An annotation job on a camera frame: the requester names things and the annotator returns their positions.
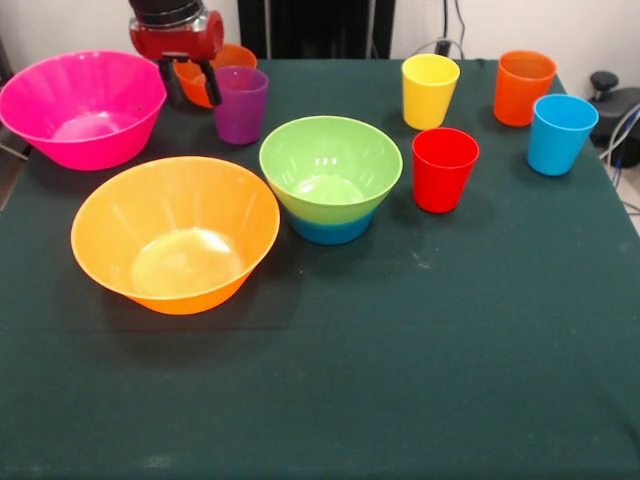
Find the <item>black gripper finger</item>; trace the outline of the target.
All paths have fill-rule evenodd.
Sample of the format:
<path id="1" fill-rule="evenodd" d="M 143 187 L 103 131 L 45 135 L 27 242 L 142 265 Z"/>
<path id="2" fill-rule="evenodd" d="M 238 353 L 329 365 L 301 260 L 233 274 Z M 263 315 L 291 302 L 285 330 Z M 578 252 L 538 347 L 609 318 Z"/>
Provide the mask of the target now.
<path id="1" fill-rule="evenodd" d="M 173 63 L 171 60 L 162 59 L 158 62 L 158 67 L 167 98 L 173 106 L 183 105 L 183 89 L 179 80 L 173 71 Z"/>
<path id="2" fill-rule="evenodd" d="M 212 106 L 219 106 L 222 103 L 222 96 L 219 90 L 215 70 L 208 60 L 197 60 L 196 65 L 204 75 L 204 87 Z"/>

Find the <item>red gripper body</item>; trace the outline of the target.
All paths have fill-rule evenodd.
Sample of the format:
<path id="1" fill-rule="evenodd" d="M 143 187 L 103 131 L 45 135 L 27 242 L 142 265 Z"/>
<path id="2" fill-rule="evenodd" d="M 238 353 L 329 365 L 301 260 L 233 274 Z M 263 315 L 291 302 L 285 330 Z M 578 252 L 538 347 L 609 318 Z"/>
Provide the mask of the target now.
<path id="1" fill-rule="evenodd" d="M 136 51 L 145 58 L 213 60 L 224 44 L 224 24 L 218 11 L 203 10 L 182 25 L 151 28 L 132 19 L 129 35 Z"/>

